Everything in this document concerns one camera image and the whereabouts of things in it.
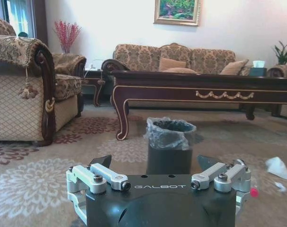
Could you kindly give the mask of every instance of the sofa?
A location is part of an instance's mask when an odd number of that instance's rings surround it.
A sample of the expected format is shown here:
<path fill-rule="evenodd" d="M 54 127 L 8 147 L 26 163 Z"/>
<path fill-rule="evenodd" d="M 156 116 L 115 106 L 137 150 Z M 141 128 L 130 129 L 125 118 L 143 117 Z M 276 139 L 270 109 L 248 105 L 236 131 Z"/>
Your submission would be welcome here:
<path fill-rule="evenodd" d="M 277 78 L 287 78 L 287 65 L 276 65 L 268 70 L 267 76 Z M 272 110 L 273 116 L 287 117 L 287 105 L 276 105 Z"/>
<path fill-rule="evenodd" d="M 0 19 L 0 140 L 51 144 L 81 115 L 85 63 L 84 56 L 52 54 L 40 40 L 16 37 Z"/>
<path fill-rule="evenodd" d="M 162 47 L 119 44 L 115 48 L 113 59 L 102 64 L 106 90 L 113 90 L 115 84 L 111 71 L 159 71 L 161 58 L 185 61 L 186 68 L 196 73 L 219 74 L 228 63 L 235 61 L 235 53 L 229 50 L 190 49 L 177 43 Z M 239 75 L 249 75 L 250 68 L 251 66 L 243 67 Z M 128 104 L 130 107 L 239 109 L 238 104 L 225 103 L 129 101 Z"/>

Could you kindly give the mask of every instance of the pink object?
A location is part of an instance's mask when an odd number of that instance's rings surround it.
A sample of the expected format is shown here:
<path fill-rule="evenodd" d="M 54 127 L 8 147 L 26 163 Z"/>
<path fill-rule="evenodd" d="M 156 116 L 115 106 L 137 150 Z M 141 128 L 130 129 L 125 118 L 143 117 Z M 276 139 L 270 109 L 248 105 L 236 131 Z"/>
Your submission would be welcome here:
<path fill-rule="evenodd" d="M 257 190 L 256 188 L 251 188 L 251 190 L 250 190 L 250 195 L 251 195 L 252 197 L 258 197 L 259 192 L 258 192 L 258 190 Z"/>
<path fill-rule="evenodd" d="M 70 24 L 61 20 L 59 20 L 59 22 L 55 22 L 54 24 L 55 33 L 59 38 L 62 50 L 65 53 L 69 53 L 73 42 L 81 32 L 81 27 L 79 27 L 76 23 Z"/>

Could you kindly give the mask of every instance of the coffee table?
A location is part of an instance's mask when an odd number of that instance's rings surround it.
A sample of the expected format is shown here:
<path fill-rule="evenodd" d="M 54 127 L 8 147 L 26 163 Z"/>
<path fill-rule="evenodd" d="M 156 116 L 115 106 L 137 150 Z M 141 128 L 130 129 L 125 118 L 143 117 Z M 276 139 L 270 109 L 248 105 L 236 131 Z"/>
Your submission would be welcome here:
<path fill-rule="evenodd" d="M 116 78 L 111 102 L 120 123 L 118 140 L 129 132 L 130 100 L 240 103 L 246 107 L 248 120 L 254 120 L 255 104 L 272 104 L 274 116 L 280 104 L 287 104 L 287 78 L 122 70 L 112 75 Z"/>

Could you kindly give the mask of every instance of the white wall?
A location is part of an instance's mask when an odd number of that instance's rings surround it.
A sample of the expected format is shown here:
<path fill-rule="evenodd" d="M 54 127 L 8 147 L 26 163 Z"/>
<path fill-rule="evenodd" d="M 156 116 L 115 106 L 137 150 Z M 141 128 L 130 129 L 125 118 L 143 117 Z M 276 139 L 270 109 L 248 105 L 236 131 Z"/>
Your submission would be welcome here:
<path fill-rule="evenodd" d="M 45 0 L 49 46 L 60 52 L 53 32 L 62 19 L 82 26 L 71 52 L 94 59 L 112 57 L 117 44 L 229 49 L 238 60 L 277 63 L 273 45 L 287 43 L 287 0 L 202 0 L 199 27 L 155 25 L 155 0 Z"/>

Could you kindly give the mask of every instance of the painting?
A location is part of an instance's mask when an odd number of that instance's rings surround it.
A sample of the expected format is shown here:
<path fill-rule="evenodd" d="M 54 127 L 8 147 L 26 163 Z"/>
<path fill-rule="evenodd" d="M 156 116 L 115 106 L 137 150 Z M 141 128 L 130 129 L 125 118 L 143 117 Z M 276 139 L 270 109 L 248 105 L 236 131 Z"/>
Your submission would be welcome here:
<path fill-rule="evenodd" d="M 155 24 L 198 26 L 201 0 L 155 0 Z"/>

